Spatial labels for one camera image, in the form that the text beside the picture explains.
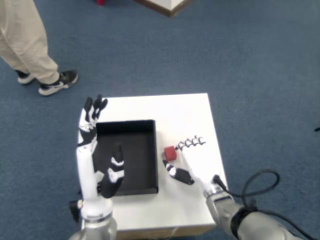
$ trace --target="white table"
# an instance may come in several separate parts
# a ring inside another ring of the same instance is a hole
[[[203,231],[197,231],[197,227],[206,231],[214,227],[200,187],[196,183],[190,186],[171,178],[161,156],[164,147],[177,145],[181,140],[194,135],[203,136],[207,144],[211,145],[212,161],[216,162],[220,177],[226,183],[208,95],[115,97],[108,100],[108,106],[100,116],[100,123],[152,119],[156,125],[159,192],[113,198],[113,216],[117,221],[118,232],[145,233],[123,238],[150,238],[151,232],[159,229],[168,230],[162,234],[157,233],[159,237],[176,235],[180,228],[193,230],[178,235],[199,234]],[[174,165],[184,167],[179,153]]]

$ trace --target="black sneaker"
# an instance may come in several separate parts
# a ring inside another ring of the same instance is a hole
[[[24,73],[19,70],[15,70],[15,71],[18,74],[18,82],[22,85],[27,85],[31,83],[33,79],[35,79],[35,77],[30,73]]]
[[[40,84],[39,93],[43,96],[49,96],[61,89],[71,87],[78,80],[78,73],[75,70],[60,72],[59,79],[52,84]]]

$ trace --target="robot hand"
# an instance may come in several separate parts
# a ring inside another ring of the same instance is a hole
[[[211,157],[210,145],[206,143],[204,138],[197,136],[191,140],[188,138],[181,141],[176,149],[182,152],[182,159],[188,171],[174,167],[168,161],[163,160],[169,175],[188,185],[196,181],[201,184],[203,191],[212,190],[214,187],[212,179],[214,175],[220,174],[220,169],[217,169],[215,161]]]
[[[75,205],[78,209],[81,208],[84,219],[99,221],[109,215],[112,212],[112,201],[107,199],[115,195],[125,175],[122,147],[115,144],[112,148],[110,167],[101,182],[97,182],[92,154],[97,146],[96,123],[107,104],[108,100],[98,95],[94,102],[92,98],[88,98],[81,111],[76,156],[83,201],[81,204],[72,202],[73,205],[70,205],[75,220]]]

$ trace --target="khaki pants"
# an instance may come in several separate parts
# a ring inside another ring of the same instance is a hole
[[[0,57],[43,84],[58,80],[58,65],[48,56],[47,34],[34,0],[0,0]]]

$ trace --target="black box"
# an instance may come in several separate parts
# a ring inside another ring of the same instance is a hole
[[[116,196],[158,193],[156,122],[102,122],[97,123],[96,128],[98,144],[93,154],[95,172],[106,172],[113,145],[122,144],[124,179]]]

